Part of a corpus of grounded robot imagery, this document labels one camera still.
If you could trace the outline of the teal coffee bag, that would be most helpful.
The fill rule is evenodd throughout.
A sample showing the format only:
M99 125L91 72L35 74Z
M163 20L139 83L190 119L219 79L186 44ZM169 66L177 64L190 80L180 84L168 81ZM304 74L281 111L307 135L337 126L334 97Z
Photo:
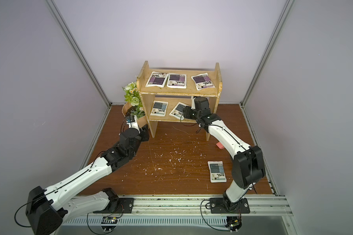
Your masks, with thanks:
M157 117L164 117L166 116L167 107L168 107L168 102L155 100L153 103L150 115L157 116Z
M222 161L208 161L211 183L226 183L226 174Z
M177 105L169 113L170 116L177 118L178 120L184 120L184 110L187 104L178 102Z

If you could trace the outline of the purple coffee bag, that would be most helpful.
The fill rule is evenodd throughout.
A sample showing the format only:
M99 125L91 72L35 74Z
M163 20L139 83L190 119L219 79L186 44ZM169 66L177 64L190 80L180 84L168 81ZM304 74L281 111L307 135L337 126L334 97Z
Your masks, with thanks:
M186 89L186 74L169 73L167 80L167 87L175 89Z
M146 87L163 88L166 84L168 73L153 71L146 83Z
M200 73L200 74L191 76L191 79L195 83L197 91L200 91L206 88L215 88L208 73Z

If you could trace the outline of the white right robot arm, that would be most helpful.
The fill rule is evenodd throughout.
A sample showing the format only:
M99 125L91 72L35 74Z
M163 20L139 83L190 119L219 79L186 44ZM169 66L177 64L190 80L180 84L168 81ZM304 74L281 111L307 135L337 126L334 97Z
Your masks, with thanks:
M211 112L207 98L194 97L192 106L184 109L183 116L195 120L200 129L215 137L230 154L233 181L223 194L223 205L229 211L234 210L247 191L266 176L261 148L237 137L217 114Z

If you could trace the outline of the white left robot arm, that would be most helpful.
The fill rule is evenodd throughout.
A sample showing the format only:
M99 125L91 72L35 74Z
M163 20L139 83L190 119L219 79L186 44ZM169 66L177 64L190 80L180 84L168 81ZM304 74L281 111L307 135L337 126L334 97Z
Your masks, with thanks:
M140 128L133 122L119 135L119 141L91 164L59 183L31 190L25 215L34 234L50 235L63 223L93 212L123 212L120 199L111 188L78 199L75 196L132 160L149 136L148 126Z

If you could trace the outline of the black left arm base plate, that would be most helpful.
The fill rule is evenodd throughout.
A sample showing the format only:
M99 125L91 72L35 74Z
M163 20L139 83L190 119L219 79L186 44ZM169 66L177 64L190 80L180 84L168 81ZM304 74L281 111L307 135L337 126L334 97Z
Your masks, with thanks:
M106 208L101 211L94 211L93 213L105 213L105 214L130 214L134 206L134 198L119 198L114 202L109 202Z

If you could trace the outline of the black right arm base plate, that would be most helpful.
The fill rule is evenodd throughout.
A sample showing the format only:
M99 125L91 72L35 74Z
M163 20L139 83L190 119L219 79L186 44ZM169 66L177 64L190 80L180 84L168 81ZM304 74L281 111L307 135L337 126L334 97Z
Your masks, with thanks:
M226 198L210 198L207 207L211 213L244 213L249 214L250 206L247 198L241 198L238 202L231 202Z

